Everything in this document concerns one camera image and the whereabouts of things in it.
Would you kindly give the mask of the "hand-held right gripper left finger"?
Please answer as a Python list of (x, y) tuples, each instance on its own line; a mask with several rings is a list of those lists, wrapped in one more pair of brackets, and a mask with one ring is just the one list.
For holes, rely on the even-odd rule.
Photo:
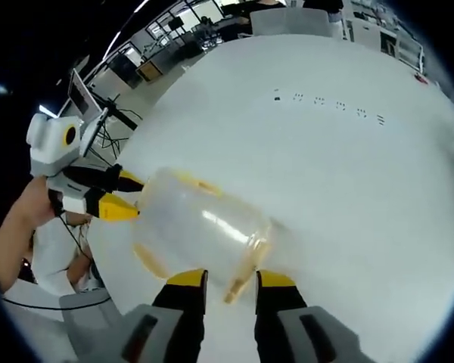
[(169, 278), (150, 305), (125, 316), (130, 332), (121, 349), (125, 362), (196, 362), (204, 340), (208, 271)]

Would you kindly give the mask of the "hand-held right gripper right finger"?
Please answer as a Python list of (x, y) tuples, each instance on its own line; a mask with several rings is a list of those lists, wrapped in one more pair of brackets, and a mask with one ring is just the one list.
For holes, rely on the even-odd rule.
[(320, 306), (308, 306), (286, 275), (257, 271), (254, 338), (261, 362), (363, 362), (358, 336)]

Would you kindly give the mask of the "person's left hand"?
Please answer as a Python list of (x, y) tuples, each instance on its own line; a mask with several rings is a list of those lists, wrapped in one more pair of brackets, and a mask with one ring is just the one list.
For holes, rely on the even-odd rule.
[(33, 178), (14, 202), (5, 221), (14, 228), (35, 230), (55, 217), (46, 177)]

